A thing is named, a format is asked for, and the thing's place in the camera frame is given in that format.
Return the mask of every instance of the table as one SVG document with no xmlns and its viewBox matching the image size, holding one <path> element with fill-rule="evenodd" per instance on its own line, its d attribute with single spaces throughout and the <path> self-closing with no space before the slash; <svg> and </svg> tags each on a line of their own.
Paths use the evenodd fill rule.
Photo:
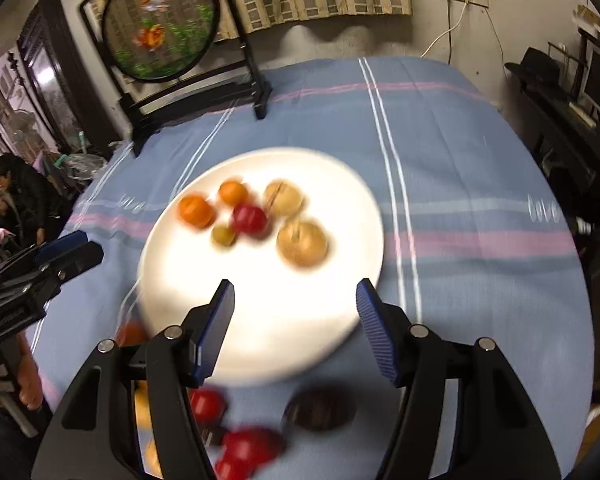
<svg viewBox="0 0 600 480">
<path fill-rule="evenodd" d="M 567 473 L 589 410 L 589 304 L 560 208 L 522 142 L 461 73 L 435 61 L 315 60 L 267 78 L 274 91 L 263 121 L 238 106 L 165 128 L 138 158 L 119 149 L 78 200 L 68 229 L 86 231 L 105 257 L 66 284 L 27 334 L 51 405 L 98 341 L 134 315 L 144 240 L 178 190 L 240 153 L 299 146 L 350 165 L 375 195 L 387 240 L 381 297 L 445 339 L 493 337 Z M 228 390 L 227 424 L 276 427 L 294 390 L 323 379 L 349 385 L 355 420 L 320 438 L 294 437 L 258 479 L 374 477 L 400 392 L 380 376 L 359 329 L 300 376 Z M 451 383 L 432 474 L 448 463 L 453 399 Z"/>
</svg>

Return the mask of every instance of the plastic bag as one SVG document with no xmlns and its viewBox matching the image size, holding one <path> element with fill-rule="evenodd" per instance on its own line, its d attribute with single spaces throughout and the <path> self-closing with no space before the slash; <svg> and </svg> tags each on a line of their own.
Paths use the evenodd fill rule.
<svg viewBox="0 0 600 480">
<path fill-rule="evenodd" d="M 91 153 L 72 153 L 62 161 L 66 174 L 74 180 L 93 180 L 106 165 L 106 158 Z"/>
</svg>

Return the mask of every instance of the blue gripper pad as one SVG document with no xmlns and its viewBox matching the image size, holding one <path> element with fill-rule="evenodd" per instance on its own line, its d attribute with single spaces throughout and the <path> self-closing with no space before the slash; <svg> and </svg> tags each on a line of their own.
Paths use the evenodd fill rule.
<svg viewBox="0 0 600 480">
<path fill-rule="evenodd" d="M 235 291 L 228 280 L 222 280 L 211 302 L 206 307 L 206 323 L 194 338 L 196 346 L 196 367 L 193 376 L 198 384 L 211 376 L 216 367 L 218 354 L 234 314 Z"/>
<path fill-rule="evenodd" d="M 366 278 L 356 287 L 356 307 L 380 373 L 400 387 L 400 349 L 411 322 L 400 307 L 383 303 Z"/>
</svg>

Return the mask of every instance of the black cabinet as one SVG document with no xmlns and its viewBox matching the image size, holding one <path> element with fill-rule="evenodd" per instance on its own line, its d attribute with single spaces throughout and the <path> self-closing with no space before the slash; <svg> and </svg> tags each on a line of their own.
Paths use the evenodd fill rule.
<svg viewBox="0 0 600 480">
<path fill-rule="evenodd" d="M 109 159 L 120 140 L 82 64 L 60 0 L 38 0 L 17 41 L 33 91 L 63 153 L 77 152 L 80 132 Z"/>
</svg>

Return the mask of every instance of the orange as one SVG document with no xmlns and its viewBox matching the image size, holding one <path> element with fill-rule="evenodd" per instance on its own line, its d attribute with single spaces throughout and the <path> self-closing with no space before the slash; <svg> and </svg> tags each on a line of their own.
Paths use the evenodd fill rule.
<svg viewBox="0 0 600 480">
<path fill-rule="evenodd" d="M 208 227 L 216 219 L 214 208 L 200 195 L 183 197 L 178 203 L 178 212 L 185 222 L 198 229 Z"/>
<path fill-rule="evenodd" d="M 220 185 L 218 195 L 220 196 L 220 200 L 229 207 L 235 207 L 238 204 L 247 202 L 249 190 L 247 190 L 243 183 L 237 180 L 225 180 Z"/>
<path fill-rule="evenodd" d="M 135 346 L 148 341 L 148 339 L 144 326 L 139 321 L 129 321 L 126 325 L 121 326 L 116 334 L 116 341 L 120 346 Z"/>
</svg>

